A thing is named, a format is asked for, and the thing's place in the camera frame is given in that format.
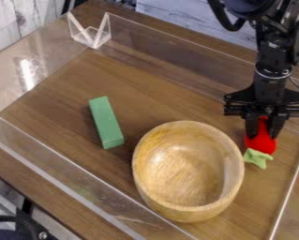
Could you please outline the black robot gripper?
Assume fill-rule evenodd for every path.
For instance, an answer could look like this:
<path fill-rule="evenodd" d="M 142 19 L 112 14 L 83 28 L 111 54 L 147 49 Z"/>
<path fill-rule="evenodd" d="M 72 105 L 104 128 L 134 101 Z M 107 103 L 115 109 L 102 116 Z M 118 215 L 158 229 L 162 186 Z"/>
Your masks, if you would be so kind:
<path fill-rule="evenodd" d="M 258 134 L 258 116 L 270 116 L 269 135 L 275 139 L 287 117 L 299 117 L 299 92 L 287 89 L 291 68 L 270 71 L 254 68 L 251 85 L 225 95 L 225 115 L 246 118 L 246 133 L 250 139 Z"/>

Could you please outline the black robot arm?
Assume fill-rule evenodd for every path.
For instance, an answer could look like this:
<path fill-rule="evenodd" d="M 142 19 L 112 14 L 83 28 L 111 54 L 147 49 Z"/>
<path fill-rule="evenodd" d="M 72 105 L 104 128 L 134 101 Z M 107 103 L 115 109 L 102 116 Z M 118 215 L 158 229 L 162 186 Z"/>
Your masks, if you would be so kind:
<path fill-rule="evenodd" d="M 299 85 L 287 89 L 299 66 L 299 0 L 209 0 L 222 26 L 235 32 L 245 24 L 255 30 L 257 62 L 250 86 L 225 95 L 225 114 L 246 121 L 246 134 L 270 137 L 291 117 L 299 117 Z"/>

